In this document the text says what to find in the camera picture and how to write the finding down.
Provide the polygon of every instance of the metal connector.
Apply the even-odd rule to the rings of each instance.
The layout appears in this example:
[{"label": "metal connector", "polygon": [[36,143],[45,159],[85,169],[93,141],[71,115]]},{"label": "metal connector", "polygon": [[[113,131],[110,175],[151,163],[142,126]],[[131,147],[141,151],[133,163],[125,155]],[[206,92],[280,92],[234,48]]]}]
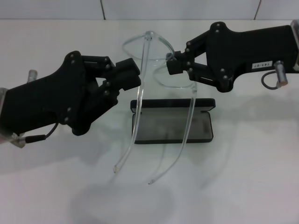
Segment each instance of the metal connector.
[{"label": "metal connector", "polygon": [[31,83],[37,79],[37,71],[36,70],[30,70],[28,73],[28,80],[27,83]]},{"label": "metal connector", "polygon": [[285,67],[282,61],[277,61],[274,63],[274,68],[277,74],[277,87],[280,88],[288,84],[288,79],[285,74]]},{"label": "metal connector", "polygon": [[23,148],[26,145],[25,137],[13,140],[10,143],[17,146],[17,147],[19,147],[19,148]]}]

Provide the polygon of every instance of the white label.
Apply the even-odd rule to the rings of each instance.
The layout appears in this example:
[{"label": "white label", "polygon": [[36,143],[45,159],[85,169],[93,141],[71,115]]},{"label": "white label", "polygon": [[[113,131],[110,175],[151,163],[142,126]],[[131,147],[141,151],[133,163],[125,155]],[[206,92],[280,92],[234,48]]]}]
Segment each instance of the white label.
[{"label": "white label", "polygon": [[252,64],[252,69],[261,69],[266,67],[272,67],[273,61],[269,62],[260,62]]}]

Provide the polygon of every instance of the metal cylinder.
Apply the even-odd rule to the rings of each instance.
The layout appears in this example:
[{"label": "metal cylinder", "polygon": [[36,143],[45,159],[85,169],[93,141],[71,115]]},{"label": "metal cylinder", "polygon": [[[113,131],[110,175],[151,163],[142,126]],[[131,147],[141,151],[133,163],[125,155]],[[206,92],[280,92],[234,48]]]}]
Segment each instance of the metal cylinder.
[{"label": "metal cylinder", "polygon": [[287,80],[286,74],[285,74],[284,63],[282,61],[277,61],[274,64],[274,68],[275,68],[275,71],[276,71],[276,74],[277,74],[278,87],[287,85],[288,80]]},{"label": "metal cylinder", "polygon": [[[0,115],[2,112],[5,95],[8,89],[0,88]],[[0,126],[0,144],[13,140],[11,132]]]},{"label": "metal cylinder", "polygon": [[36,79],[37,79],[37,71],[36,70],[30,70],[29,73],[28,73],[27,83],[35,81]]}]

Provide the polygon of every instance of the metal bracket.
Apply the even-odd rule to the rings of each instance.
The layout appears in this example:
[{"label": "metal bracket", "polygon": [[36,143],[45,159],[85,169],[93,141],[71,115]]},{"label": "metal bracket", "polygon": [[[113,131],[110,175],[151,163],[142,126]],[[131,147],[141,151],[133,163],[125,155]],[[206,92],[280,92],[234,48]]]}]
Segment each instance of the metal bracket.
[{"label": "metal bracket", "polygon": [[[292,31],[294,33],[295,41],[297,43],[297,47],[298,47],[298,50],[299,50],[299,20],[293,20],[291,22],[291,28],[292,28]],[[299,54],[298,54],[297,61],[296,61],[296,64],[294,66],[294,69],[296,71],[299,71]]]},{"label": "metal bracket", "polygon": [[[8,89],[6,88],[0,88],[0,116],[7,91]],[[0,127],[0,144],[5,142],[10,142],[19,148],[23,148],[25,146],[24,142],[19,141],[19,136],[16,133],[10,133],[4,128]]]}]

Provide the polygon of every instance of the robotic hand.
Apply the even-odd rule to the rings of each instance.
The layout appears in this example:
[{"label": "robotic hand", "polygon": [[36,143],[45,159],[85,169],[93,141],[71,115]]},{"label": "robotic hand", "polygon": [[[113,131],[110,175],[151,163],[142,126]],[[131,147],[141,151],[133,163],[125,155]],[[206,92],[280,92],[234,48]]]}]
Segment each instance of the robotic hand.
[{"label": "robotic hand", "polygon": [[[207,65],[195,63],[206,52]],[[189,79],[217,88],[220,92],[233,89],[242,74],[272,70],[278,76],[277,89],[288,83],[285,73],[299,73],[299,20],[290,26],[248,32],[233,32],[225,23],[216,22],[210,30],[188,41],[184,53],[176,51],[176,60],[168,61],[170,75],[187,71]]]},{"label": "robotic hand", "polygon": [[[98,117],[118,103],[119,90],[140,86],[140,71],[132,58],[116,63],[109,57],[69,53],[52,75],[36,80],[29,72],[28,82],[0,89],[0,143],[18,147],[45,140],[58,123],[72,128],[74,135],[88,132]],[[105,78],[98,86],[96,78]],[[23,133],[54,124],[47,135],[22,137]]]}]

